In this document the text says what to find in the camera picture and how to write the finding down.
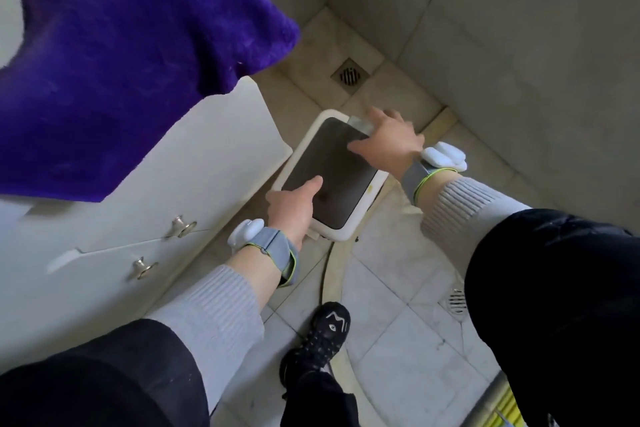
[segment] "black shoe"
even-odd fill
[[[280,362],[280,382],[290,390],[299,379],[324,368],[347,339],[351,316],[339,302],[322,304],[311,319],[311,329],[298,348],[289,350]]]

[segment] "floor drain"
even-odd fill
[[[454,316],[462,317],[467,315],[467,299],[462,289],[456,287],[451,289],[447,298],[447,305]]]
[[[331,76],[331,79],[338,83],[347,93],[354,94],[368,77],[369,74],[356,61],[348,58]]]

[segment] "purple towel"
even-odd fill
[[[102,201],[198,101],[299,35],[269,0],[22,4],[24,43],[0,71],[0,194]]]

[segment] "cabinet knob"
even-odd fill
[[[151,272],[151,270],[156,268],[157,264],[158,262],[154,262],[151,265],[147,265],[145,263],[145,257],[140,257],[138,260],[133,262],[133,266],[136,269],[136,272],[138,273],[138,280],[146,277]]]
[[[178,229],[178,238],[182,238],[185,235],[188,235],[198,226],[198,222],[194,221],[193,223],[189,223],[188,225],[182,220],[182,215],[173,220],[173,226]]]

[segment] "right hand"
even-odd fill
[[[347,148],[364,159],[376,169],[389,172],[397,180],[420,157],[424,145],[424,135],[413,131],[413,124],[405,122],[395,110],[370,107],[367,117],[375,130],[370,138],[354,140]]]

